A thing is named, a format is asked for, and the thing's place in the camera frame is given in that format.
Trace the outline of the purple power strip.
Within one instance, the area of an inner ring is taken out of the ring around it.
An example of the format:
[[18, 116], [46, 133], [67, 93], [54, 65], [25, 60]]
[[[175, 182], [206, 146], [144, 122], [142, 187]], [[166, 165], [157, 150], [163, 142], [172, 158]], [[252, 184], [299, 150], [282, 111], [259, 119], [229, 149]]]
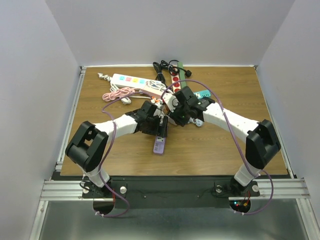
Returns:
[[157, 155], [163, 155], [165, 150], [166, 138], [156, 136], [153, 146], [153, 153]]

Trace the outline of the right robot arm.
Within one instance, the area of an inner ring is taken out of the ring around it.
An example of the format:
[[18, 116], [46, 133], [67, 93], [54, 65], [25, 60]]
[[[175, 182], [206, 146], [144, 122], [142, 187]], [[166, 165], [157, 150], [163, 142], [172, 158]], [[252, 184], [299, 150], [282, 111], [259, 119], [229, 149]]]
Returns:
[[225, 109], [217, 100], [197, 98], [188, 86], [174, 94], [165, 93], [161, 99], [168, 107], [168, 116], [177, 125], [183, 127], [189, 119], [199, 119], [230, 132], [238, 150], [238, 141], [245, 143], [245, 151], [239, 153], [243, 164], [230, 182], [231, 192], [235, 195], [246, 192], [249, 183], [281, 150], [275, 128], [267, 119], [248, 119]]

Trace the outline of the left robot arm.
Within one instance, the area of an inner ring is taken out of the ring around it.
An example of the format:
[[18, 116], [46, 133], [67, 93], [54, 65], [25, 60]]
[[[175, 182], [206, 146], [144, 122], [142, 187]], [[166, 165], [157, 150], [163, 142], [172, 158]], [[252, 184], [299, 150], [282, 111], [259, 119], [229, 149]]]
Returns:
[[111, 177], [102, 165], [115, 139], [137, 132], [166, 137], [167, 129], [168, 117], [164, 107], [146, 100], [140, 108], [118, 118], [101, 123], [82, 122], [65, 148], [65, 155], [88, 177], [95, 193], [106, 197], [114, 190], [109, 183]]

